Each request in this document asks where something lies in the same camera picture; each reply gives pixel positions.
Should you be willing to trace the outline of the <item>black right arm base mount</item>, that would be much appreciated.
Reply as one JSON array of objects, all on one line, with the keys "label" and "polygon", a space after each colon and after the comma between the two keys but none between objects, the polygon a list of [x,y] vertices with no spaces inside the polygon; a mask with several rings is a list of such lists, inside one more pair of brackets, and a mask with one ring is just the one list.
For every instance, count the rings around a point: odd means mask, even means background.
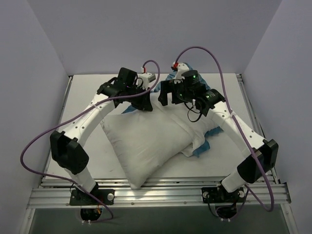
[{"label": "black right arm base mount", "polygon": [[245,197],[245,192],[242,187],[234,192],[227,192],[223,186],[219,187],[202,187],[203,203],[235,203],[242,202]]}]

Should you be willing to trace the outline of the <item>white pillow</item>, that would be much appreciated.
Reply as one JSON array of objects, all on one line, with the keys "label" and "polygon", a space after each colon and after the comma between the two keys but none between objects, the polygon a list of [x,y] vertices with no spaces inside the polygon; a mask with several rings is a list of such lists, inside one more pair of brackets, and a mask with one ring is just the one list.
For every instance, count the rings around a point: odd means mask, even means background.
[{"label": "white pillow", "polygon": [[207,117],[194,122],[197,114],[183,104],[162,106],[156,94],[151,104],[151,112],[107,115],[100,123],[133,190],[176,154],[192,156],[203,134],[216,127]]}]

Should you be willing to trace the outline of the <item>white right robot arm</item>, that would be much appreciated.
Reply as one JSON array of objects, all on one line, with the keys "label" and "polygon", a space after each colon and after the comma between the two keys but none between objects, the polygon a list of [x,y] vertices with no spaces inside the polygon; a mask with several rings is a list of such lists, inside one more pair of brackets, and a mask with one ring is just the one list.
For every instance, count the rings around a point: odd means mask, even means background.
[{"label": "white right robot arm", "polygon": [[244,157],[236,169],[220,182],[216,190],[220,200],[228,201],[234,196],[234,191],[247,183],[256,182],[275,166],[278,151],[276,141],[267,141],[230,111],[223,95],[216,89],[207,89],[199,81],[196,70],[182,73],[181,79],[161,81],[158,101],[163,106],[168,104],[168,94],[172,95],[173,104],[190,103],[201,116],[216,123]]}]

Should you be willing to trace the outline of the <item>blue houndstooth pillow with pillowcase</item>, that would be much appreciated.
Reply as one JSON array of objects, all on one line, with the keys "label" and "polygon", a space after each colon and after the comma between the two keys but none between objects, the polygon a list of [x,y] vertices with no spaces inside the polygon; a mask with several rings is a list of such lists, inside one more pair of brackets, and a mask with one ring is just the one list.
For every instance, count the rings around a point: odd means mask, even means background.
[{"label": "blue houndstooth pillow with pillowcase", "polygon": [[[186,62],[185,62],[185,63],[180,62],[180,63],[178,64],[178,66],[182,66],[182,67],[184,66],[185,68],[187,67],[187,70],[192,70],[192,69],[193,69],[193,68],[191,67],[191,65],[188,64],[188,63],[186,63]],[[174,69],[172,68],[172,72],[166,77],[165,80],[172,80],[172,79],[174,79],[175,76],[176,76],[176,73],[177,73],[177,70],[174,70]],[[198,77],[199,77],[200,83],[204,84],[207,90],[210,90],[211,87],[210,87],[210,86],[207,84],[207,82],[202,78],[202,76],[201,76],[201,75],[198,75]],[[152,92],[158,93],[158,92],[160,91],[160,89],[161,89],[161,85],[160,85],[160,82],[159,82],[159,83],[156,85],[156,87],[154,88],[154,90],[153,90]],[[127,107],[127,109],[126,109],[125,111],[122,112],[122,114],[130,113],[130,112],[133,112],[133,111],[135,111],[135,110],[136,110],[136,108],[133,107],[132,105],[130,105],[130,106]],[[204,135],[204,138],[206,138],[206,137],[209,137],[209,136],[213,136],[213,135],[219,134],[219,133],[221,133],[221,132],[222,132],[222,129],[221,129],[220,127],[215,127],[215,128],[212,128],[211,130],[206,131],[203,135]],[[192,153],[193,153],[192,156],[199,157],[200,154],[204,153],[205,151],[208,151],[210,148],[211,148],[211,147],[210,147],[209,142],[205,139],[205,140],[202,142],[202,144],[199,145],[199,144],[197,143],[197,144],[196,144],[196,147],[192,149]]]}]

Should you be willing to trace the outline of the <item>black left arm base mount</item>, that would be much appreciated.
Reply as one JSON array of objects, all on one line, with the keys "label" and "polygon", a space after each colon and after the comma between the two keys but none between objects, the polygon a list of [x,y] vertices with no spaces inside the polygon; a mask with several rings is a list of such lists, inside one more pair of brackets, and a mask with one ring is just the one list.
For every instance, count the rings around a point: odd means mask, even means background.
[{"label": "black left arm base mount", "polygon": [[[113,189],[98,189],[93,194],[98,200],[103,202],[105,205],[113,205],[115,198],[115,190]],[[82,192],[79,189],[74,189],[71,191],[70,206],[90,206],[98,205],[99,202],[94,200],[88,194]]]}]

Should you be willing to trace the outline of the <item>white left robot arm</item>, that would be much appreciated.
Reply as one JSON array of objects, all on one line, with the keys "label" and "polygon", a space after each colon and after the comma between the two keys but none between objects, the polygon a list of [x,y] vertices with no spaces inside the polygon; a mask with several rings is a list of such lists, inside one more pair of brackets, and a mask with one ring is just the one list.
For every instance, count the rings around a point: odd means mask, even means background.
[{"label": "white left robot arm", "polygon": [[80,197],[86,204],[98,200],[97,184],[87,168],[89,156],[83,148],[87,139],[100,122],[125,101],[138,110],[152,111],[148,88],[155,79],[152,73],[138,74],[121,68],[117,77],[100,85],[85,114],[64,130],[50,135],[53,160],[80,186]]}]

